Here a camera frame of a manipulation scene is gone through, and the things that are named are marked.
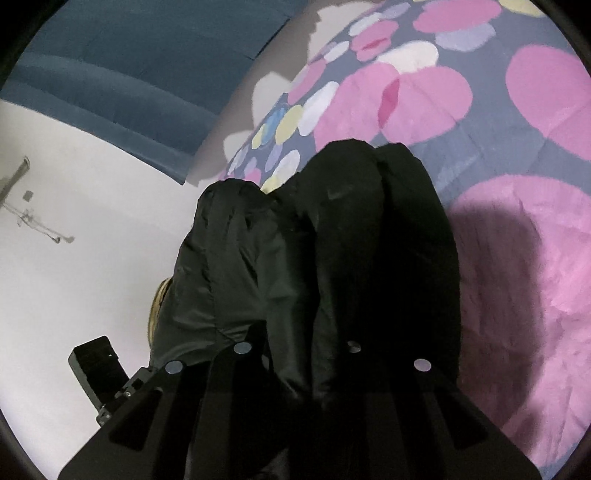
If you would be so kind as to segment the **black puffer jacket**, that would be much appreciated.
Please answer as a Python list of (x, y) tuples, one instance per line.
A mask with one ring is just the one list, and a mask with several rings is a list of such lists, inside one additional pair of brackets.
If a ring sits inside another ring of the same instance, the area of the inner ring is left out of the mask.
[(258, 479), (329, 479), (337, 371), (349, 341), (458, 359), (459, 260), (444, 208), (405, 146), (326, 145), (271, 192), (229, 179), (197, 203), (150, 361), (211, 360), (266, 325), (277, 456)]

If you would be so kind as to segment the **yellow black striped pillow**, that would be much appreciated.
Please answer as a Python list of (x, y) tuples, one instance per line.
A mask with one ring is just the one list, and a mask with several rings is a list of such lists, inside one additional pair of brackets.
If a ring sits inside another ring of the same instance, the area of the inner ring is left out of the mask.
[(155, 295), (153, 297), (150, 311), (148, 315), (148, 323), (147, 323), (147, 342), (149, 348), (152, 348), (154, 334), (158, 322), (159, 312), (161, 310), (162, 303), (165, 299), (166, 293), (169, 290), (171, 285), (172, 278), (164, 279), (157, 287)]

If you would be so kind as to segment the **blue curtain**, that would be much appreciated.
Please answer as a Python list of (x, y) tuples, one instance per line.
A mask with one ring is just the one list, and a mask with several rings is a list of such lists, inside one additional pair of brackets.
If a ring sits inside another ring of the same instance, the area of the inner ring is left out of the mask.
[(301, 1), (65, 1), (2, 98), (89, 133), (183, 183), (254, 60)]

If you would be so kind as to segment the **colourful dotted bed cover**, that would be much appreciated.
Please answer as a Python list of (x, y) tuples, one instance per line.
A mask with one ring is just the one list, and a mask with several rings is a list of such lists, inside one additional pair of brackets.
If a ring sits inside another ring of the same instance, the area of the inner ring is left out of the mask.
[(403, 143), (460, 256), (464, 392), (545, 479), (590, 475), (590, 5), (384, 1), (231, 159), (270, 191), (328, 143)]

